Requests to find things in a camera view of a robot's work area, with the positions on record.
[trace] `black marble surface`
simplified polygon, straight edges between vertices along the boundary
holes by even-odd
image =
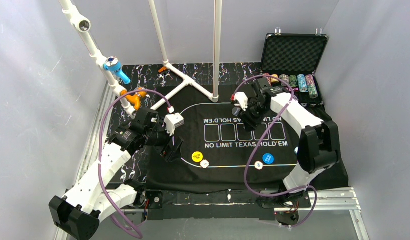
[[[261,63],[259,62],[236,62],[220,64],[220,85],[237,85],[247,78],[260,75]],[[173,64],[182,73],[190,76],[200,85],[212,85],[213,83],[213,64]],[[162,74],[158,70],[162,65],[126,65],[123,67],[124,73],[131,79],[129,85],[124,85],[128,91],[132,91],[138,87],[156,90],[157,87],[176,87],[182,83],[182,79],[170,71],[165,71]],[[143,100],[143,107],[152,107],[160,98],[149,95]],[[125,113],[121,104],[117,103],[112,110],[112,115],[109,123],[108,136],[115,129],[128,121],[131,118]],[[148,149],[145,147],[138,151],[130,161],[128,161],[121,170],[115,175],[108,185],[114,188],[116,185],[128,179],[136,179],[140,182],[146,181],[146,173],[148,166]]]

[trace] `poker chip case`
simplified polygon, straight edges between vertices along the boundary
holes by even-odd
[[[328,40],[327,35],[269,33],[262,53],[262,72],[278,76],[313,75],[318,97],[313,99],[309,92],[300,92],[298,87],[294,88],[295,95],[304,107],[321,106],[323,99],[315,73]]]

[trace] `orange object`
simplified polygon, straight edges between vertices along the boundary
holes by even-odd
[[[161,67],[161,69],[159,69],[158,70],[158,73],[162,73],[162,72],[164,72],[165,70],[168,70],[168,68],[166,68],[165,66],[163,66],[163,67]]]
[[[138,87],[136,88],[136,90],[142,90],[145,89],[144,87]],[[124,94],[127,93],[127,90],[123,90],[119,95],[122,96]],[[136,92],[133,96],[132,95],[127,95],[125,96],[125,98],[127,99],[127,101],[129,101],[131,104],[134,105],[134,109],[139,110],[139,108],[142,106],[142,102],[141,99],[146,97],[148,93],[145,91],[139,91]]]

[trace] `yellow chip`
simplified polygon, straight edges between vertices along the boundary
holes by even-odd
[[[195,162],[195,163],[200,163],[200,162],[202,161],[202,159],[204,159],[204,155],[202,154],[202,152],[200,152],[200,151],[195,151],[195,152],[192,154],[192,160],[193,160],[193,162]]]

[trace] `white pvc pipe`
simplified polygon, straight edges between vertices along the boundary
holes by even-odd
[[[90,24],[90,21],[79,13],[79,11],[77,10],[77,7],[73,5],[71,0],[59,0],[59,3],[62,6],[63,13],[67,17],[71,25],[75,27],[81,39],[83,40],[84,44],[86,45],[88,51],[90,52],[90,57],[94,58],[96,64],[100,67],[103,75],[108,81],[109,87],[112,89],[112,92],[114,92],[115,95],[120,96],[121,92],[126,89],[118,83],[118,81],[115,79],[115,77],[112,75],[110,71],[104,70],[103,65],[107,58],[102,55],[101,51],[96,46],[88,30],[86,32],[83,32],[78,27],[77,23],[79,23],[81,20],[88,21],[89,24]],[[129,103],[129,101],[126,98],[123,98],[121,99],[120,102],[124,110],[131,117],[133,117],[135,108]]]
[[[179,76],[181,79],[186,80],[186,79],[192,79],[190,76],[182,73],[180,70],[175,68],[171,63],[167,63],[164,65],[168,70],[171,72],[175,73],[177,76]]]
[[[158,35],[159,46],[162,52],[162,61],[164,64],[168,63],[167,51],[165,49],[163,33],[161,32],[160,21],[158,19],[157,8],[155,7],[155,1],[149,0],[150,12],[152,13],[153,24],[155,25],[156,35]]]
[[[71,2],[71,0],[58,0],[58,1],[64,11],[68,11],[71,8],[71,6],[73,6],[73,3]]]
[[[98,47],[96,47],[95,42],[93,41],[92,36],[88,32],[79,32],[78,33],[81,37],[81,39],[84,42],[84,45],[86,45],[88,51],[90,52],[90,55],[92,58],[96,57],[96,54],[98,53]]]
[[[221,19],[223,0],[214,0],[214,75],[212,81],[212,96],[218,97],[220,80],[220,48],[221,48]]]
[[[197,83],[195,80],[193,80],[190,76],[182,73],[180,70],[175,68],[171,63],[165,64],[165,67],[170,70],[171,72],[175,73],[177,76],[183,79],[183,82],[186,83],[186,85],[192,85],[195,87],[199,92],[203,93],[207,98],[211,99],[213,94],[210,93],[208,90],[206,90],[204,87],[202,87],[199,83]]]
[[[116,87],[120,86],[120,84],[118,83],[118,81],[115,79],[115,77],[112,75],[112,73],[110,71],[101,69],[103,75],[105,75],[106,80],[109,83],[109,86],[112,88],[112,90],[114,90]]]
[[[203,86],[201,86],[199,83],[196,81],[192,82],[192,86],[199,90],[199,92],[203,93],[207,98],[211,99],[213,94],[210,93],[208,90],[206,90]]]
[[[184,89],[187,86],[187,82],[183,81],[180,85],[178,85],[176,88],[174,88],[170,93],[168,93],[165,98],[166,99],[171,99],[176,95],[178,92],[180,92],[182,89]],[[164,99],[159,100],[157,103],[155,103],[150,109],[152,110],[157,110],[159,109],[162,105],[164,105],[166,101]]]

